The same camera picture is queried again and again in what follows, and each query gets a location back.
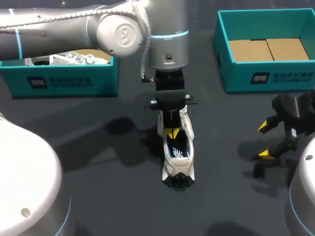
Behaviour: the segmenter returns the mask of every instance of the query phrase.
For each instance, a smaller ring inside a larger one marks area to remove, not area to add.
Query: dark gray surface
[[[276,95],[226,94],[208,31],[190,34],[189,59],[187,90],[199,105],[189,107],[196,183],[186,191],[161,181],[158,113],[143,109],[154,85],[140,82],[140,54],[122,61],[118,98],[11,100],[0,80],[3,114],[62,160],[77,236],[287,235],[287,170],[269,170],[261,181],[249,175],[249,158],[283,135],[281,126],[257,131]]]
[[[1,0],[0,8],[77,8],[123,0]],[[189,29],[214,30],[218,10],[315,7],[315,0],[187,0]]]

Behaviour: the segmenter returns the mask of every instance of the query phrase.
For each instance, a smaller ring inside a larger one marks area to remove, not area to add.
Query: shoe lining
[[[166,143],[169,148],[171,158],[188,157],[189,140],[184,130],[180,129],[175,139],[171,139],[167,135]]]

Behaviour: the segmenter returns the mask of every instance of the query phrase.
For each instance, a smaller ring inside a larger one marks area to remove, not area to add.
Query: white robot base
[[[59,159],[39,136],[0,116],[0,236],[73,236]]]
[[[291,236],[315,236],[315,138],[305,148],[285,206]]]

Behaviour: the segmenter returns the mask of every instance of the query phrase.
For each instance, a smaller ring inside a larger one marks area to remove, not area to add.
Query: cardboard box
[[[226,92],[314,89],[313,9],[219,11],[214,47]]]
[[[25,60],[0,62],[0,74],[12,97],[41,96],[117,96],[119,61],[100,50],[84,49],[109,61],[92,65],[25,66]]]

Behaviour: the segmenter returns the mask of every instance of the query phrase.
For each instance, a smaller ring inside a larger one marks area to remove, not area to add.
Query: black logo label
[[[221,63],[222,63],[220,52],[219,52],[218,55],[217,55],[217,62],[218,62],[218,66],[219,66],[219,69],[220,69],[220,68],[221,68]]]
[[[40,77],[40,76],[28,77],[28,81],[33,89],[46,89],[47,88],[47,84],[45,82],[44,77]]]
[[[252,85],[261,85],[267,83],[270,72],[258,72],[252,75]]]

